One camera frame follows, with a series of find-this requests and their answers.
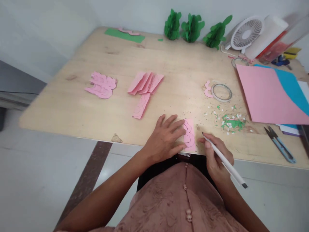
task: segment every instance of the person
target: person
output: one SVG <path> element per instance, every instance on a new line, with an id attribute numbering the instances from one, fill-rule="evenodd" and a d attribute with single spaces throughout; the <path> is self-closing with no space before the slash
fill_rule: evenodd
<path id="1" fill-rule="evenodd" d="M 206 159 L 202 165 L 207 174 L 179 159 L 176 154 L 186 145 L 175 141 L 186 130 L 184 120 L 174 122 L 176 118 L 173 115 L 164 121 L 162 115 L 145 146 L 80 202 L 55 231 L 268 231 L 241 197 L 208 141 L 198 139 L 205 147 L 206 156 L 199 157 Z M 233 165 L 233 155 L 224 142 L 204 135 Z M 154 165 L 163 172 L 150 178 Z M 129 211 L 116 227 L 105 227 L 139 177 L 140 190 Z"/>

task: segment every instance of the pink dress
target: pink dress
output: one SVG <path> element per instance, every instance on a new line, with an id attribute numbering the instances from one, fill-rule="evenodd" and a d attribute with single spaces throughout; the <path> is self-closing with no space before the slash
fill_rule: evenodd
<path id="1" fill-rule="evenodd" d="M 178 163 L 138 191 L 116 227 L 106 231 L 247 231 L 225 209 L 222 198 L 193 165 Z"/>

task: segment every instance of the scissors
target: scissors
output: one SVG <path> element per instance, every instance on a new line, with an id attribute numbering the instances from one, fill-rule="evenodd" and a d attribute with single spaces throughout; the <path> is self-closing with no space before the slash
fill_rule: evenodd
<path id="1" fill-rule="evenodd" d="M 296 163 L 296 159 L 293 157 L 293 155 L 290 153 L 290 151 L 287 149 L 287 147 L 283 144 L 283 142 L 278 137 L 278 135 L 274 132 L 274 130 L 270 126 L 268 126 L 269 130 L 267 130 L 265 127 L 264 127 L 264 129 L 266 130 L 270 139 L 274 142 L 274 144 L 280 150 L 280 152 L 284 156 L 284 158 L 290 163 Z"/>

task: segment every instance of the white floor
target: white floor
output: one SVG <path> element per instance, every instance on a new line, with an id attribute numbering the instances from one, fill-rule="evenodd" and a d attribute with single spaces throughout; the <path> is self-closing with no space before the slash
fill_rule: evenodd
<path id="1" fill-rule="evenodd" d="M 0 132 L 0 231 L 52 231 L 96 144 L 92 140 L 18 127 L 19 111 L 9 111 Z M 96 187 L 140 147 L 113 144 Z M 309 171 L 236 161 L 248 189 L 244 199 L 270 231 L 309 231 Z M 134 183 L 109 222 L 126 214 Z"/>

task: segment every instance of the table surface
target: table surface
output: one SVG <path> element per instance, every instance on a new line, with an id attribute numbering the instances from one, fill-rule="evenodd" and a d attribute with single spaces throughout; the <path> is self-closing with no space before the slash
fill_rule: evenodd
<path id="1" fill-rule="evenodd" d="M 309 169 L 300 138 L 283 135 L 278 126 L 272 126 L 297 160 L 296 164 L 290 164 L 266 134 L 263 128 L 266 124 L 250 120 L 239 77 L 227 54 L 198 42 L 169 41 L 158 34 L 141 33 L 145 39 L 138 44 L 105 35 L 106 29 L 96 29 L 77 49 L 23 113 L 22 128 L 144 145 L 161 114 L 167 117 L 178 114 L 179 119 L 194 120 L 196 138 L 201 137 L 201 131 L 213 133 L 225 142 L 236 159 Z M 297 60 L 291 61 L 291 67 L 298 80 L 308 80 Z M 111 98 L 100 99 L 84 90 L 91 86 L 89 80 L 94 71 L 118 80 Z M 140 95 L 127 93 L 139 71 L 164 74 L 141 120 L 132 118 Z M 208 80 L 210 86 L 227 85 L 233 93 L 232 99 L 221 103 L 206 97 L 204 84 Z M 241 114 L 247 120 L 245 128 L 227 135 L 227 129 L 221 128 L 222 120 L 215 121 L 214 111 L 220 118 L 225 114 L 230 117 Z M 197 143 L 192 153 L 202 154 L 202 146 Z"/>

